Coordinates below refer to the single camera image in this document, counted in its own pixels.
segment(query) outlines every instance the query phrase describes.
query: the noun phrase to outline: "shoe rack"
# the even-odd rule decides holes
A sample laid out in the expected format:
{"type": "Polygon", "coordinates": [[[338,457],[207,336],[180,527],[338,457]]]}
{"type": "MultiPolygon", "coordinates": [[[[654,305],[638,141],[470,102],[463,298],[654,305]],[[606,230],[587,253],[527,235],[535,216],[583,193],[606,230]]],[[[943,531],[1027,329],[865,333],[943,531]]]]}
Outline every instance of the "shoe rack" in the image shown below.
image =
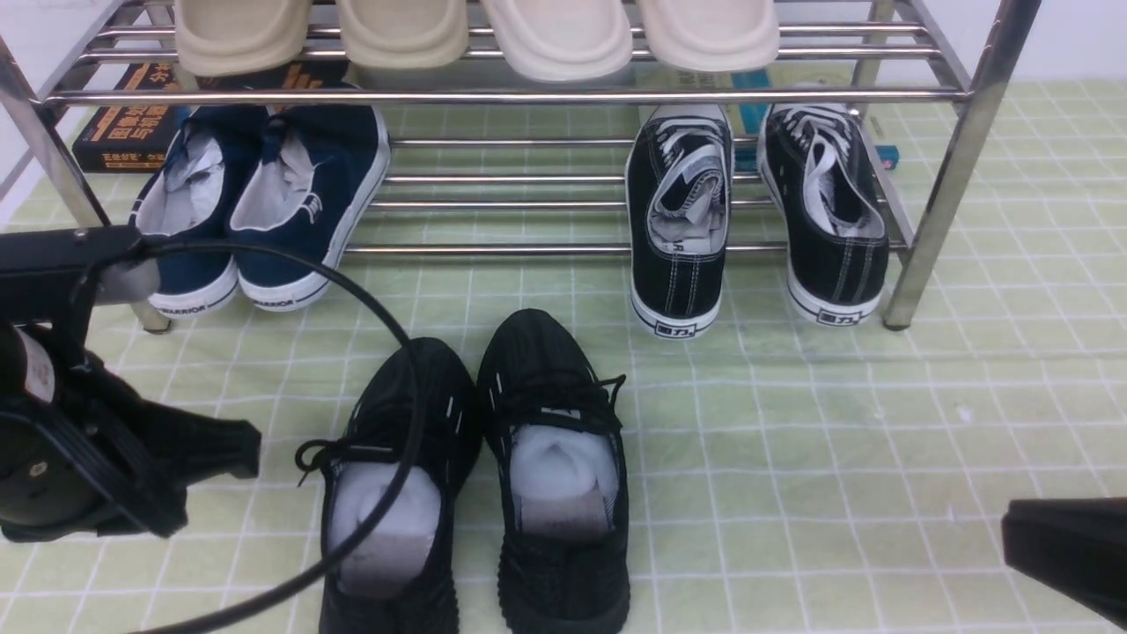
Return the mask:
{"type": "MultiPolygon", "coordinates": [[[[777,0],[778,2],[802,2],[809,0],[777,0]]],[[[94,71],[103,64],[169,63],[176,66],[177,53],[172,45],[174,23],[171,0],[123,0],[109,12],[108,19],[91,32],[88,42],[82,43],[72,59],[53,75],[44,93],[37,93],[28,84],[7,45],[0,39],[0,102],[11,115],[17,127],[27,139],[32,152],[43,166],[47,177],[61,194],[66,207],[80,226],[108,223],[97,196],[91,190],[66,144],[55,131],[59,117],[70,107],[80,106],[142,106],[142,105],[221,105],[251,102],[263,105],[295,104],[432,104],[432,105],[660,105],[673,102],[733,104],[748,101],[840,101],[850,104],[858,111],[870,102],[949,102],[958,114],[947,154],[942,161],[926,207],[919,223],[909,220],[896,194],[876,150],[866,139],[884,211],[891,227],[893,248],[903,264],[890,302],[884,313],[884,323],[889,330],[898,331],[912,324],[913,315],[934,268],[940,249],[955,220],[964,194],[970,181],[975,163],[986,142],[987,134],[997,114],[999,106],[1009,86],[1014,65],[1024,46],[1040,0],[999,0],[997,15],[978,61],[974,75],[967,72],[928,11],[924,0],[836,0],[863,3],[869,7],[864,21],[846,23],[791,23],[781,26],[782,47],[779,55],[786,60],[849,61],[855,64],[853,81],[849,87],[817,87],[808,89],[716,89],[708,91],[645,90],[628,88],[568,88],[554,84],[538,84],[534,89],[458,89],[389,91],[389,90],[257,90],[257,91],[207,91],[192,90],[194,78],[178,72],[184,87],[180,91],[152,90],[89,90],[86,84],[94,71]],[[142,12],[148,14],[152,26],[136,26],[142,12]],[[888,38],[911,37],[913,44],[889,44],[888,38]],[[827,44],[800,44],[808,38],[832,42],[827,44]],[[116,48],[124,39],[160,42],[156,48],[116,48]],[[923,60],[933,71],[938,86],[882,86],[877,75],[882,60],[923,60]]],[[[316,3],[331,3],[331,0],[316,0],[316,3]]],[[[340,29],[335,26],[312,25],[310,39],[322,41],[316,47],[308,47],[299,60],[344,60],[339,43],[340,29]]],[[[636,61],[653,60],[647,48],[644,29],[635,25],[636,61]]],[[[492,29],[471,28],[473,44],[463,59],[494,60],[505,63],[492,29]]],[[[754,143],[745,136],[737,143],[754,143]]],[[[490,139],[398,139],[392,148],[474,148],[489,149],[568,146],[568,148],[616,148],[630,146],[633,139],[623,137],[490,137],[490,139]]],[[[588,209],[620,212],[624,208],[621,199],[613,200],[538,200],[494,202],[488,195],[488,186],[504,185],[592,185],[621,182],[621,176],[606,175],[541,175],[541,173],[483,173],[483,175],[410,175],[394,170],[387,182],[411,182],[415,185],[480,185],[486,194],[472,199],[408,200],[378,198],[374,212],[389,208],[427,208],[433,211],[482,211],[495,208],[512,209],[588,209]]],[[[760,182],[757,173],[737,173],[736,182],[760,182]]],[[[737,214],[748,207],[770,207],[766,196],[738,197],[733,200],[737,214]]],[[[784,242],[730,243],[733,252],[765,252],[784,250],[784,242]]],[[[417,257],[573,257],[573,256],[629,256],[628,243],[419,243],[379,244],[353,243],[347,252],[352,257],[369,256],[417,256],[417,257]]],[[[150,332],[163,332],[170,328],[168,321],[147,304],[134,305],[142,325],[150,332]]]]}

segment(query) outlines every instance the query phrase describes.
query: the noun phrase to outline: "tiled floor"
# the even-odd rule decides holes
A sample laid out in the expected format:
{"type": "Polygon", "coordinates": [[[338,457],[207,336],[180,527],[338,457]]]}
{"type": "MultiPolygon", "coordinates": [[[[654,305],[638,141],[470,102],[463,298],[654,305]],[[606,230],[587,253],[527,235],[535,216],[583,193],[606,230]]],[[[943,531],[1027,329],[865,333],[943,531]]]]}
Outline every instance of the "tiled floor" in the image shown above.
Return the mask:
{"type": "MultiPolygon", "coordinates": [[[[657,341],[636,323],[619,260],[353,258],[345,269],[412,334],[445,339],[471,369],[504,316],[534,305],[575,332],[601,374],[629,375],[619,400],[633,504],[628,632],[1111,632],[1009,571],[999,519],[1014,498],[1127,494],[1127,84],[1021,83],[1010,97],[905,333],[796,321],[779,258],[733,258],[721,320],[692,345],[657,341]]],[[[894,179],[919,212],[953,116],[878,108],[904,154],[894,179]]],[[[385,114],[411,135],[637,127],[628,109],[385,114]]],[[[405,152],[393,169],[616,173],[623,159],[405,152]]],[[[94,178],[118,218],[141,184],[94,178]]],[[[11,223],[69,221],[41,185],[11,223]]],[[[627,236],[623,217],[579,212],[388,213],[362,226],[360,240],[382,242],[627,236]]],[[[734,231],[779,229],[773,214],[740,212],[734,231]]],[[[169,623],[314,560],[320,488],[294,489],[293,450],[338,434],[391,352],[361,306],[338,292],[294,314],[239,301],[166,337],[105,309],[90,346],[149,398],[254,421],[266,435],[263,475],[198,486],[192,525],[170,542],[0,546],[0,633],[169,623]]],[[[482,458],[459,501],[455,574],[463,631],[474,634],[504,631],[491,463],[482,458]]],[[[319,599],[307,592],[234,631],[314,632],[319,599]]]]}

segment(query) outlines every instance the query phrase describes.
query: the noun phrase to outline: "black canvas sneaker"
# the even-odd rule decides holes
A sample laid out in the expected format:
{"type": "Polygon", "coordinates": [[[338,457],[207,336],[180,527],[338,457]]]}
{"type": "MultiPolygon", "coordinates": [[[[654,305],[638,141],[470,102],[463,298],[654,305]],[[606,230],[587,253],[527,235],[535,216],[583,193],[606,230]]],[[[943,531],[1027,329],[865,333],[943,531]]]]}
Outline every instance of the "black canvas sneaker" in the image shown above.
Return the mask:
{"type": "Polygon", "coordinates": [[[693,339],[720,312],[734,148],[719,106],[662,106],[627,159],[631,297],[659,338],[693,339]]]}
{"type": "Polygon", "coordinates": [[[857,117],[838,104],[773,105],[756,159],[787,220],[796,309],[818,324],[860,324],[880,303],[888,230],[857,117]]]}

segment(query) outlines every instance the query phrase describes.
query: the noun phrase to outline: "green checkered mat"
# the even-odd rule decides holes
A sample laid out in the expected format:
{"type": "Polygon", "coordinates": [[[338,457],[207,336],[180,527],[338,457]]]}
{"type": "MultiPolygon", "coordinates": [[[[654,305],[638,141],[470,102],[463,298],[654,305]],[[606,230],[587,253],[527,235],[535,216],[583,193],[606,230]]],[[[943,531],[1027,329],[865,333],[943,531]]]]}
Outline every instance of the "green checkered mat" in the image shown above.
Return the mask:
{"type": "MultiPolygon", "coordinates": [[[[915,214],[953,124],[946,106],[875,106],[915,214]]],[[[615,135],[635,108],[389,108],[400,136],[615,135]]],[[[624,150],[399,151],[393,171],[621,173],[624,150]]],[[[143,179],[92,185],[124,218],[143,179]]],[[[449,194],[451,189],[443,189],[449,194]]],[[[509,187],[497,196],[616,198],[621,188],[509,187]]],[[[388,186],[427,198],[431,188],[388,186]]],[[[465,187],[460,194],[480,193],[465,187]]],[[[796,320],[778,256],[734,256],[720,320],[658,341],[633,319],[624,260],[348,258],[344,269],[416,336],[471,372],[521,306],[550,311],[619,400],[631,492],[627,631],[1111,632],[1008,571],[999,519],[1026,497],[1127,494],[1127,84],[1012,87],[915,325],[851,331],[796,320]]],[[[68,226],[41,184],[9,229],[68,226]]],[[[743,211],[737,238],[779,236],[743,211]]],[[[623,214],[373,213],[358,241],[627,241],[623,214]]],[[[898,270],[889,273],[893,283],[898,270]]],[[[189,499],[176,538],[0,546],[0,633],[119,633],[230,605],[318,556],[321,488],[294,489],[294,449],[339,435],[391,354],[382,327],[334,289],[270,314],[239,300],[151,337],[99,309],[90,346],[148,398],[248,419],[263,475],[189,499]]],[[[488,452],[459,500],[454,571],[464,632],[504,632],[502,515],[488,452]]],[[[232,632],[316,631],[319,588],[232,632]]]]}

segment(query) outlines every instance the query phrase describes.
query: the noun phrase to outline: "black cable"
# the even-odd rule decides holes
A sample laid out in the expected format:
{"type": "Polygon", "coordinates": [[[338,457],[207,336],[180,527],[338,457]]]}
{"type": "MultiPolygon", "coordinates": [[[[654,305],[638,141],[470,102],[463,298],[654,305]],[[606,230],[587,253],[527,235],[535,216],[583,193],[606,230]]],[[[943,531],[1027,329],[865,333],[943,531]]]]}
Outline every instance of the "black cable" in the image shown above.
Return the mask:
{"type": "Polygon", "coordinates": [[[423,432],[424,432],[424,421],[423,416],[424,410],[424,399],[423,391],[418,384],[418,378],[421,374],[418,372],[418,360],[416,359],[415,351],[410,346],[410,338],[403,331],[402,327],[396,322],[394,316],[376,300],[371,293],[361,287],[360,284],[349,279],[346,275],[325,266],[318,261],[308,260],[301,256],[286,252],[284,250],[276,249],[274,247],[261,245],[261,244],[247,244],[240,242],[231,242],[227,240],[196,240],[196,241],[181,241],[181,242],[159,242],[152,245],[142,245],[137,252],[132,252],[126,256],[117,257],[112,260],[100,261],[90,267],[87,271],[82,282],[80,282],[79,287],[81,288],[86,284],[96,283],[99,278],[99,274],[105,268],[113,266],[115,264],[122,264],[125,261],[143,261],[147,259],[159,258],[168,255],[176,255],[183,252],[233,252],[233,251],[245,251],[245,252],[258,252],[264,255],[273,255],[287,259],[294,264],[305,266],[312,271],[323,276],[328,280],[339,285],[344,289],[348,291],[353,296],[358,298],[361,303],[367,306],[383,325],[388,328],[399,346],[403,347],[407,352],[407,369],[408,369],[408,381],[415,387],[414,400],[411,404],[411,418],[410,418],[410,429],[407,434],[407,447],[403,449],[403,457],[399,462],[399,466],[396,468],[394,475],[388,483],[388,489],[380,498],[380,501],[372,509],[364,521],[356,527],[356,530],[349,535],[344,542],[340,543],[335,550],[329,552],[321,561],[317,562],[310,566],[304,572],[298,574],[293,579],[279,584],[278,587],[267,590],[257,597],[251,597],[241,604],[236,604],[233,606],[223,608],[219,611],[199,616],[183,623],[175,625],[166,625],[162,627],[157,627],[153,629],[145,629],[143,632],[135,632],[133,634],[205,634],[208,632],[214,632],[221,627],[229,627],[242,620],[246,620],[252,616],[259,615],[269,608],[294,597],[298,592],[301,592],[305,588],[309,588],[318,580],[323,578],[334,568],[340,564],[361,545],[369,535],[375,530],[376,525],[383,519],[383,516],[388,514],[391,506],[394,504],[396,499],[399,498],[400,491],[403,489],[403,484],[407,482],[407,476],[410,474],[411,467],[415,466],[418,459],[419,448],[423,446],[423,432]]]}

